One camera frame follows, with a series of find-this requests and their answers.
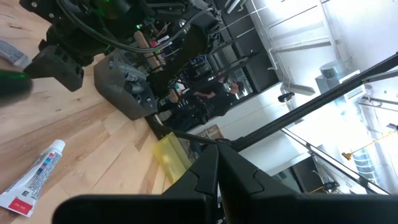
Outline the black aluminium rig frame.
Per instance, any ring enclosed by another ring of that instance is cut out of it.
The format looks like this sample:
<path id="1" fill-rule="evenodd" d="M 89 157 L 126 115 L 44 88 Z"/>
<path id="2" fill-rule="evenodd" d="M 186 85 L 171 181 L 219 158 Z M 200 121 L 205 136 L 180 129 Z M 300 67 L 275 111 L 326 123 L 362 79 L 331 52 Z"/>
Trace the black aluminium rig frame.
<path id="1" fill-rule="evenodd" d="M 146 117 L 146 121 L 148 122 L 149 127 L 153 130 L 155 136 L 157 139 L 161 139 L 165 135 L 173 132 L 175 133 L 176 137 L 182 138 L 182 139 L 187 139 L 187 140 L 193 140 L 196 142 L 200 142 L 203 144 L 216 144 L 216 143 L 222 143 L 230 146 L 232 149 L 234 149 L 236 152 L 241 152 L 248 148 L 249 146 L 252 146 L 259 141 L 269 137 L 271 134 L 274 134 L 278 131 L 284 131 L 285 127 L 288 125 L 292 124 L 296 120 L 299 120 L 303 118 L 304 116 L 320 109 L 321 107 L 331 103 L 335 99 L 343 96 L 344 94 L 348 93 L 349 91 L 359 87 L 362 84 L 365 83 L 370 83 L 370 82 L 375 82 L 383 79 L 388 79 L 392 77 L 396 77 L 398 75 L 393 75 L 393 72 L 387 72 L 390 69 L 397 67 L 398 66 L 398 52 L 396 52 L 394 55 L 391 55 L 387 59 L 377 63 L 376 65 L 372 66 L 371 68 L 365 70 L 364 72 L 361 72 L 358 75 L 355 75 L 353 78 L 349 78 L 348 81 L 345 81 L 343 84 L 338 85 L 337 87 L 334 87 L 332 90 L 329 90 L 328 92 L 321 94 L 320 96 L 308 101 L 302 106 L 299 106 L 298 108 L 288 112 L 287 114 L 281 116 L 280 118 L 277 118 L 276 120 L 264 125 L 263 127 L 253 131 L 252 133 L 240 137 L 236 140 L 211 140 L 211 139 L 206 139 L 198 136 L 194 136 L 192 134 L 184 133 L 181 131 L 176 131 L 173 130 L 172 128 L 168 128 L 160 124 L 155 119 L 154 115 Z M 293 134 L 291 136 L 295 140 L 301 139 L 304 141 L 302 138 L 298 137 L 296 134 Z M 352 169 L 346 167 L 343 164 L 338 165 L 338 161 L 334 158 L 332 158 L 329 155 L 326 155 L 324 152 L 321 153 L 319 149 L 316 149 L 315 151 L 312 149 L 315 149 L 315 146 L 311 145 L 309 142 L 306 142 L 304 147 L 307 147 L 307 149 L 310 151 L 311 154 L 314 154 L 320 158 L 322 158 L 325 162 L 329 163 L 333 168 L 337 169 L 341 173 L 343 173 L 345 176 L 349 177 L 351 180 L 365 188 L 366 190 L 370 191 L 373 194 L 384 194 L 384 195 L 390 195 L 388 191 L 384 190 L 383 188 L 379 187 L 378 185 L 370 182 L 369 180 L 366 180 L 365 177 L 363 177 L 360 174 L 357 174 L 354 172 Z"/>

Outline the dark grey plastic bin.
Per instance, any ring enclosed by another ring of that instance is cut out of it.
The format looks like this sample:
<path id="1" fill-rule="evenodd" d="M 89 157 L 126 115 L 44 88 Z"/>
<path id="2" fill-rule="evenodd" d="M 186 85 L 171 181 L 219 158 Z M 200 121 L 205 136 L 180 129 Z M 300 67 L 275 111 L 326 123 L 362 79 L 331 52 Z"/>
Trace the dark grey plastic bin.
<path id="1" fill-rule="evenodd" d="M 150 88 L 148 92 L 132 95 L 125 90 L 124 64 L 134 67 L 121 51 L 115 50 L 94 66 L 94 83 L 98 93 L 131 120 L 157 112 L 157 103 L 147 80 L 139 83 L 147 83 Z"/>

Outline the person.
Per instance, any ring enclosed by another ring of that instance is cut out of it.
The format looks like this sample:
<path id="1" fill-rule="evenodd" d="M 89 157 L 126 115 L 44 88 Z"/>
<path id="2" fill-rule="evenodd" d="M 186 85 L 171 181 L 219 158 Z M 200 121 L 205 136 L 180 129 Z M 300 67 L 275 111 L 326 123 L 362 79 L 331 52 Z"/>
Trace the person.
<path id="1" fill-rule="evenodd" d="M 229 87 L 230 90 L 226 91 L 224 83 L 217 81 L 193 93 L 194 96 L 206 98 L 206 109 L 210 119 L 224 116 L 237 100 L 236 94 L 244 90 L 243 82 L 232 82 Z"/>

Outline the white travel toothpaste tube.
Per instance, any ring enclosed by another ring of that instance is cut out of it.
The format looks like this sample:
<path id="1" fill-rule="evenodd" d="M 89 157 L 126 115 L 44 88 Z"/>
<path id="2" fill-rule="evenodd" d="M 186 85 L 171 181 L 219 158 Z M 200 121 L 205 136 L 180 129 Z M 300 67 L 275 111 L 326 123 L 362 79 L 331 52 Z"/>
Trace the white travel toothpaste tube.
<path id="1" fill-rule="evenodd" d="M 32 63 L 31 59 L 14 46 L 0 39 L 0 57 L 19 68 L 26 68 Z"/>
<path id="2" fill-rule="evenodd" d="M 31 217 L 40 193 L 62 157 L 66 143 L 54 140 L 29 169 L 0 194 L 0 207 Z"/>

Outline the yellow plastic bin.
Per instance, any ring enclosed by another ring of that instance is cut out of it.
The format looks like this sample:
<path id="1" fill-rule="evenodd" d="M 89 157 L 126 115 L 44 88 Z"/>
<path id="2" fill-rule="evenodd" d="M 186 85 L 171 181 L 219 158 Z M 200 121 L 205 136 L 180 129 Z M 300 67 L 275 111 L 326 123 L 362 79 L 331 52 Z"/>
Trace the yellow plastic bin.
<path id="1" fill-rule="evenodd" d="M 174 133 L 169 133 L 157 142 L 153 153 L 171 184 L 178 181 L 192 165 Z"/>

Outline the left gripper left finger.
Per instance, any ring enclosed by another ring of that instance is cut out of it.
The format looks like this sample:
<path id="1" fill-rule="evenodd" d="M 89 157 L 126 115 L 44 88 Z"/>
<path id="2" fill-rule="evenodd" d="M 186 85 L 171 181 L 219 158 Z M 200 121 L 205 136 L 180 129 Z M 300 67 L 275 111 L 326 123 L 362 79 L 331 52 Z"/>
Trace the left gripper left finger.
<path id="1" fill-rule="evenodd" d="M 61 203 L 52 224 L 214 224 L 218 146 L 160 195 L 79 195 Z"/>

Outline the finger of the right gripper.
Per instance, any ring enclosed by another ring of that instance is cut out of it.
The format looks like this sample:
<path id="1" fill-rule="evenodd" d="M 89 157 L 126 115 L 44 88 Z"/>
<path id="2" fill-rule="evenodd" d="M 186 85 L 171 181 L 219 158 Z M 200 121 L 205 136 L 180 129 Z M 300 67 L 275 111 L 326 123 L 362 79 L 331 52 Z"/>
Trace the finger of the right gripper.
<path id="1" fill-rule="evenodd" d="M 32 87 L 32 79 L 27 74 L 0 69 L 0 108 L 25 100 Z"/>

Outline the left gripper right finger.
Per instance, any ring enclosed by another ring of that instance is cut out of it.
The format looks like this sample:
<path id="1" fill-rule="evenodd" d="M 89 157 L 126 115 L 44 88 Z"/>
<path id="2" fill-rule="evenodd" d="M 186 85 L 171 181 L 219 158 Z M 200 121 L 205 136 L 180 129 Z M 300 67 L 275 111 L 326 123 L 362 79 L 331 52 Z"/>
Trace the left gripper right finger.
<path id="1" fill-rule="evenodd" d="M 229 146 L 218 146 L 218 178 L 229 224 L 398 224 L 398 196 L 302 194 Z"/>

